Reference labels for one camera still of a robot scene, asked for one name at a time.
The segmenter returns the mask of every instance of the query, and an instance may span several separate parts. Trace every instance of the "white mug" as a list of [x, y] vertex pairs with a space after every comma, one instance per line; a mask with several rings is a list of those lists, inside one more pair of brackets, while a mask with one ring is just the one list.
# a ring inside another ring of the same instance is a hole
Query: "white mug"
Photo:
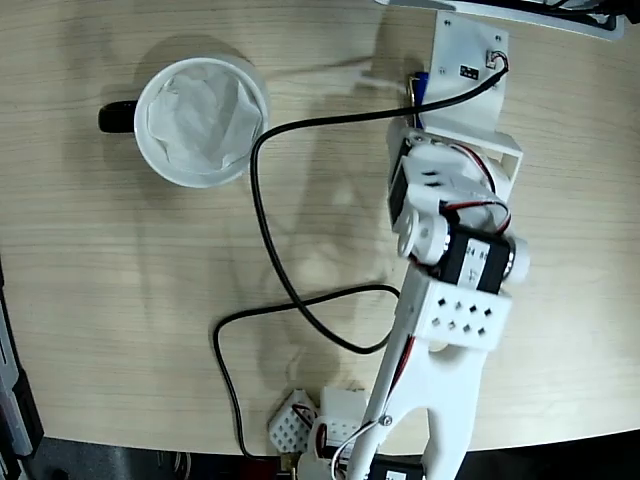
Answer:
[[140, 153], [149, 166], [161, 177], [177, 185], [207, 188], [239, 177], [249, 167], [249, 155], [238, 159], [222, 170], [210, 173], [183, 171], [173, 166], [164, 147], [151, 136], [147, 126], [149, 105], [162, 87], [182, 70], [199, 65], [218, 65], [228, 68], [243, 83], [262, 114], [262, 123], [256, 135], [269, 128], [269, 96], [267, 86], [258, 71], [246, 60], [231, 55], [213, 55], [181, 60], [158, 72], [142, 90], [138, 100], [115, 102], [105, 105], [98, 114], [98, 126], [105, 133], [134, 133]]

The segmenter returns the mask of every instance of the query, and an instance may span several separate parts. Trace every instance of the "light wood surface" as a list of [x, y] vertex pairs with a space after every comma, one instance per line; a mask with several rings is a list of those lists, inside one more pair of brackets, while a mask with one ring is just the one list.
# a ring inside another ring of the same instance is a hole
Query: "light wood surface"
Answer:
[[[132, 137], [101, 135], [97, 111], [135, 98], [168, 63], [210, 52], [256, 65], [274, 125], [390, 108], [404, 74], [429, 64], [434, 15], [369, 0], [5, 3], [0, 253], [47, 434], [237, 452], [209, 332], [226, 314], [284, 299], [247, 178], [175, 187]], [[472, 446], [640, 428], [640, 29], [607, 43], [495, 23], [512, 33], [501, 129], [526, 152], [512, 203], [533, 266], [527, 285], [511, 289]], [[386, 127], [302, 131], [265, 149], [265, 202], [302, 292], [400, 286]], [[366, 294], [314, 310], [369, 344], [393, 306]], [[222, 342], [256, 453], [268, 450], [265, 424], [292, 388], [370, 387], [380, 360], [338, 350], [295, 313], [230, 326]], [[414, 423], [386, 449], [421, 451], [424, 434]]]

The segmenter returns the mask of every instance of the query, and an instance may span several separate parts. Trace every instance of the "robotic arm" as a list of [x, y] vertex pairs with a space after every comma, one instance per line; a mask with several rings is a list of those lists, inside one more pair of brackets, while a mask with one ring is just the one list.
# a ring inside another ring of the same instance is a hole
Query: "robotic arm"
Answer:
[[[464, 174], [473, 167], [468, 147], [414, 129], [402, 139], [389, 211], [398, 253], [410, 263], [347, 478], [365, 478], [390, 430], [426, 408], [426, 477], [451, 480], [471, 441], [486, 356], [511, 307], [501, 286], [523, 280], [528, 249], [508, 230], [508, 208], [483, 185], [493, 184], [492, 175], [481, 168], [480, 181]], [[431, 351], [434, 343], [447, 346]]]
[[[439, 13], [423, 101], [490, 77], [497, 62], [508, 62], [507, 47], [507, 32]], [[424, 130], [392, 122], [388, 207], [398, 254], [409, 263], [394, 325], [360, 428], [328, 469], [304, 454], [300, 480], [344, 478], [340, 462], [347, 480], [411, 480], [393, 467], [370, 468], [391, 429], [416, 408], [428, 411], [426, 479], [455, 478], [471, 441], [482, 369], [511, 308], [502, 285], [522, 281], [530, 262], [506, 203], [522, 151], [495, 131], [504, 92], [503, 80], [469, 102], [422, 114]]]

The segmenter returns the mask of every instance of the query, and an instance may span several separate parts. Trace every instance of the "black cable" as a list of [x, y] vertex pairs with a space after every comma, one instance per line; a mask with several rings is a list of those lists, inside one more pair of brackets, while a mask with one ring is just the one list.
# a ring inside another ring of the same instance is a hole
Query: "black cable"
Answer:
[[482, 82], [480, 85], [475, 87], [468, 92], [462, 93], [452, 98], [447, 98], [444, 100], [438, 100], [436, 102], [427, 103], [424, 105], [416, 105], [411, 107], [404, 108], [396, 108], [393, 110], [382, 110], [377, 112], [367, 112], [367, 113], [355, 113], [350, 115], [339, 115], [333, 117], [320, 117], [320, 118], [310, 118], [307, 120], [299, 120], [297, 122], [286, 123], [284, 125], [279, 125], [277, 127], [272, 128], [271, 130], [263, 133], [258, 137], [256, 142], [253, 144], [253, 148], [251, 149], [251, 158], [250, 158], [250, 166], [249, 166], [249, 175], [251, 178], [251, 194], [253, 196], [253, 204], [256, 210], [256, 217], [258, 219], [258, 225], [260, 226], [260, 234], [262, 235], [262, 240], [264, 242], [264, 246], [269, 254], [269, 258], [271, 259], [271, 264], [273, 265], [273, 269], [276, 271], [278, 278], [280, 279], [280, 283], [286, 290], [289, 298], [293, 302], [293, 305], [302, 313], [302, 315], [307, 319], [307, 321], [322, 335], [324, 335], [327, 339], [331, 340], [336, 345], [339, 345], [342, 348], [349, 350], [350, 352], [357, 353], [360, 355], [368, 355], [376, 351], [373, 347], [360, 347], [355, 345], [343, 338], [339, 337], [331, 330], [329, 330], [325, 325], [323, 325], [320, 320], [316, 318], [316, 316], [306, 307], [300, 295], [294, 288], [289, 276], [285, 272], [284, 266], [282, 265], [282, 261], [278, 256], [278, 252], [273, 243], [273, 239], [271, 238], [271, 232], [269, 231], [269, 224], [267, 222], [267, 215], [264, 209], [264, 205], [262, 203], [262, 196], [260, 194], [260, 183], [259, 183], [259, 175], [258, 175], [258, 154], [260, 153], [260, 148], [264, 143], [270, 138], [275, 137], [276, 135], [280, 135], [285, 132], [290, 132], [292, 130], [298, 130], [301, 128], [309, 128], [309, 127], [320, 127], [325, 125], [338, 125], [344, 123], [355, 123], [355, 122], [368, 122], [372, 120], [381, 120], [384, 118], [393, 118], [393, 117], [404, 117], [407, 115], [417, 115], [423, 112], [431, 112], [434, 110], [440, 110], [442, 108], [452, 107], [454, 105], [459, 105], [468, 100], [471, 100], [483, 92], [486, 92], [494, 85], [496, 85], [502, 77], [504, 77], [509, 71], [509, 66], [505, 62], [504, 68], [490, 77], [489, 79]]
[[[335, 300], [337, 298], [346, 297], [348, 295], [354, 295], [356, 293], [364, 293], [364, 292], [389, 292], [396, 296], [396, 298], [400, 297], [400, 292], [398, 289], [384, 284], [372, 284], [372, 285], [360, 285], [356, 287], [345, 288], [342, 290], [338, 290], [336, 292], [328, 293], [326, 295], [320, 295], [318, 297], [310, 298], [309, 300], [304, 300], [305, 305], [316, 305], [318, 303], [328, 302], [331, 300]], [[235, 418], [235, 426], [236, 426], [236, 436], [238, 438], [238, 445], [240, 446], [240, 451], [242, 454], [250, 460], [262, 460], [260, 457], [253, 455], [247, 450], [247, 446], [244, 442], [244, 428], [242, 426], [242, 411], [240, 410], [240, 403], [238, 402], [238, 395], [236, 393], [236, 389], [233, 386], [233, 381], [231, 380], [231, 376], [229, 375], [229, 370], [227, 369], [226, 364], [224, 363], [224, 358], [222, 356], [222, 351], [220, 350], [220, 331], [224, 328], [225, 325], [230, 324], [231, 322], [235, 322], [236, 320], [240, 320], [242, 318], [250, 318], [258, 315], [266, 315], [269, 313], [276, 312], [284, 312], [286, 310], [293, 310], [297, 308], [295, 303], [286, 303], [283, 305], [274, 305], [272, 307], [261, 307], [261, 308], [252, 308], [249, 310], [243, 310], [242, 312], [237, 312], [228, 317], [223, 318], [214, 328], [212, 337], [213, 337], [213, 352], [216, 356], [216, 361], [218, 362], [218, 366], [220, 367], [220, 372], [222, 373], [222, 378], [224, 379], [224, 383], [227, 386], [227, 391], [229, 392], [229, 398], [231, 399], [231, 406], [233, 408], [233, 416]], [[367, 347], [372, 351], [381, 350], [389, 340], [389, 334], [385, 336], [380, 342], [372, 345], [371, 347]]]
[[276, 135], [279, 135], [285, 132], [290, 132], [292, 130], [301, 129], [301, 128], [309, 128], [309, 127], [316, 127], [316, 126], [319, 127], [324, 125], [338, 125], [338, 124], [344, 124], [344, 123], [367, 122], [372, 120], [381, 120], [384, 118], [417, 115], [423, 112], [430, 112], [430, 111], [439, 110], [442, 108], [452, 107], [454, 105], [459, 105], [461, 103], [464, 103], [468, 100], [471, 100], [477, 97], [478, 95], [482, 94], [483, 92], [486, 92], [487, 90], [492, 88], [494, 85], [496, 85], [500, 81], [500, 79], [504, 77], [509, 71], [509, 66], [506, 61], [506, 58], [503, 58], [503, 61], [505, 62], [505, 65], [500, 72], [496, 73], [491, 78], [485, 80], [474, 89], [452, 98], [439, 100], [439, 101], [424, 104], [424, 105], [416, 105], [416, 106], [405, 107], [405, 108], [396, 108], [392, 110], [382, 110], [377, 112], [357, 113], [357, 114], [341, 115], [341, 116], [333, 116], [333, 117], [311, 118], [307, 120], [291, 122], [284, 125], [279, 125], [263, 133], [260, 137], [258, 137], [256, 142], [254, 143], [251, 149], [250, 178], [251, 178], [251, 193], [253, 196], [254, 207], [256, 210], [256, 217], [258, 219], [258, 225], [260, 226], [260, 233], [262, 235], [262, 240], [269, 254], [271, 264], [273, 265], [273, 268], [276, 271], [276, 274], [278, 275], [278, 278], [280, 279], [282, 286], [284, 287], [284, 289], [286, 290], [287, 294], [289, 295], [292, 301], [291, 303], [284, 304], [284, 305], [254, 308], [254, 309], [244, 310], [242, 312], [234, 313], [222, 319], [216, 325], [212, 333], [214, 354], [218, 362], [218, 365], [220, 366], [222, 377], [224, 379], [224, 382], [227, 386], [227, 390], [229, 392], [229, 397], [231, 399], [233, 414], [235, 418], [236, 435], [238, 437], [238, 444], [240, 446], [240, 450], [242, 451], [242, 454], [245, 457], [252, 460], [260, 459], [260, 457], [257, 457], [252, 453], [250, 453], [247, 450], [247, 447], [245, 445], [244, 429], [242, 425], [242, 412], [240, 410], [238, 396], [233, 386], [231, 376], [229, 375], [229, 371], [224, 363], [222, 352], [220, 351], [220, 331], [222, 330], [222, 328], [224, 328], [225, 325], [228, 325], [229, 323], [235, 320], [239, 320], [241, 318], [248, 318], [256, 315], [265, 315], [269, 313], [282, 312], [285, 310], [292, 310], [294, 308], [297, 308], [304, 315], [304, 317], [309, 321], [309, 323], [316, 330], [318, 330], [318, 332], [324, 335], [327, 339], [331, 340], [336, 345], [343, 347], [353, 353], [367, 355], [382, 349], [386, 345], [389, 339], [389, 335], [387, 334], [387, 336], [383, 340], [369, 347], [361, 347], [361, 346], [355, 345], [343, 339], [342, 337], [336, 335], [331, 330], [329, 330], [329, 328], [327, 328], [324, 324], [322, 324], [320, 320], [318, 320], [315, 317], [315, 315], [313, 315], [313, 313], [307, 308], [307, 306], [315, 305], [317, 303], [327, 302], [330, 300], [334, 300], [336, 298], [344, 297], [347, 295], [353, 295], [355, 293], [367, 292], [367, 291], [387, 291], [387, 292], [393, 293], [396, 297], [399, 297], [400, 295], [400, 293], [396, 288], [389, 285], [378, 284], [378, 285], [363, 285], [358, 287], [346, 288], [337, 292], [329, 293], [327, 295], [321, 295], [319, 297], [315, 297], [306, 301], [300, 298], [300, 296], [298, 295], [298, 292], [293, 287], [291, 280], [289, 279], [289, 277], [287, 276], [284, 270], [284, 266], [282, 265], [280, 257], [278, 256], [278, 252], [276, 251], [275, 245], [273, 243], [273, 239], [271, 238], [271, 232], [269, 231], [266, 212], [264, 210], [264, 205], [262, 203], [262, 196], [260, 194], [260, 184], [258, 181], [258, 154], [260, 153], [260, 148], [262, 147], [262, 145], [264, 145], [264, 143], [267, 140], [275, 137]]

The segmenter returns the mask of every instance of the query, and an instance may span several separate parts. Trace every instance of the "white wire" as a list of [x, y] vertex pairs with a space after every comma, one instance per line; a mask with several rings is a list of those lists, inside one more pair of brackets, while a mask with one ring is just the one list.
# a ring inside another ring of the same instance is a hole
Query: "white wire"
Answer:
[[337, 463], [338, 459], [340, 458], [340, 454], [342, 453], [342, 451], [345, 448], [347, 448], [347, 445], [349, 445], [351, 442], [356, 440], [360, 435], [363, 435], [366, 432], [368, 432], [369, 430], [371, 430], [377, 424], [378, 424], [377, 421], [372, 421], [371, 423], [368, 423], [367, 425], [365, 425], [363, 427], [360, 427], [349, 438], [347, 438], [342, 445], [340, 445], [337, 448], [336, 452], [333, 454], [333, 457], [331, 457], [331, 465], [330, 465], [330, 468], [331, 468], [331, 480], [338, 480], [336, 478], [336, 463]]
[[189, 480], [191, 475], [191, 454], [187, 453], [187, 471], [184, 473], [184, 480]]

